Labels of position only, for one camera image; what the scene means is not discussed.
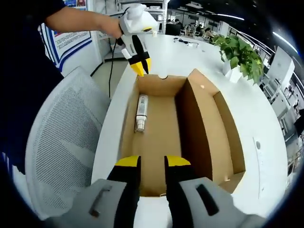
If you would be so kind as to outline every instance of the cardboard box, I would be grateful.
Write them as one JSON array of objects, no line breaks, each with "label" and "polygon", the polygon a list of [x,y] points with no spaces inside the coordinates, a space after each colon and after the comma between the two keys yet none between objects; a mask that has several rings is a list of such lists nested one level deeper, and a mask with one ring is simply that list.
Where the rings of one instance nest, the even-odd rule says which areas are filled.
[{"label": "cardboard box", "polygon": [[[134,132],[139,94],[149,96],[145,132]],[[199,177],[233,192],[245,172],[233,117],[221,92],[198,70],[188,77],[138,77],[129,98],[120,150],[142,157],[141,195],[166,192],[164,155],[181,156]]]}]

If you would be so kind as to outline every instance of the floor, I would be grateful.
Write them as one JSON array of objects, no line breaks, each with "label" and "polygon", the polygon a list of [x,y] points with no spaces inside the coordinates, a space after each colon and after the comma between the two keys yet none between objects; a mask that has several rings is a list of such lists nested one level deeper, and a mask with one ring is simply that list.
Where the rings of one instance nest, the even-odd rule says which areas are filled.
[{"label": "floor", "polygon": [[[100,87],[101,91],[109,95],[109,77],[111,72],[112,62],[103,63],[96,72],[92,75],[92,78],[95,80],[97,85]],[[115,89],[119,83],[120,78],[122,77],[124,70],[128,64],[126,60],[115,60],[113,62],[113,70],[111,77],[111,86],[110,86],[110,97],[113,97]]]}]

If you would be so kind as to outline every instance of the blue shirt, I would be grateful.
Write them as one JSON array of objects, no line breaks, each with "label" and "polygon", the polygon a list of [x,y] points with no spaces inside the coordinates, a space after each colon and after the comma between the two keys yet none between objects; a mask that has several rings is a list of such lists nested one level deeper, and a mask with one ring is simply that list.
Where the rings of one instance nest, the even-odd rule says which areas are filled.
[{"label": "blue shirt", "polygon": [[45,55],[38,26],[65,7],[62,0],[16,0],[2,21],[0,152],[25,173],[30,129],[43,102],[63,79]]}]

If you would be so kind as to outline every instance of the desk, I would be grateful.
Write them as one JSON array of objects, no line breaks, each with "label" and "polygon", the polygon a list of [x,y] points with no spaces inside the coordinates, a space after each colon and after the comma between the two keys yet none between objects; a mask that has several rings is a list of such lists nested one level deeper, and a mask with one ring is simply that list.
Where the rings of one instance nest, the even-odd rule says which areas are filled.
[{"label": "desk", "polygon": [[[174,36],[146,36],[152,60],[151,74],[187,76],[197,68],[222,92],[234,118],[244,151],[246,172],[232,194],[234,204],[245,213],[266,217],[283,197],[287,182],[284,137],[267,98],[258,85],[241,78],[230,83],[222,73],[219,48],[196,41],[198,47],[173,42]],[[128,65],[109,106],[95,154],[92,183],[106,179],[120,158],[119,143],[128,97],[136,75]],[[261,143],[257,153],[254,140]]]}]

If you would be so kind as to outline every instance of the white pot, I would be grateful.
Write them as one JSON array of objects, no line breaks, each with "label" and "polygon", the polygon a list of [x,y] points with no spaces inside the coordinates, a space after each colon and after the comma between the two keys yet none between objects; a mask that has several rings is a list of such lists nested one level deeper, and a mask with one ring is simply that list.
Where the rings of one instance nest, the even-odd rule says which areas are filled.
[{"label": "white pot", "polygon": [[243,76],[243,74],[240,72],[240,66],[239,65],[237,67],[231,69],[231,67],[230,67],[230,60],[227,60],[224,63],[223,74],[232,83],[237,83],[238,80]]}]

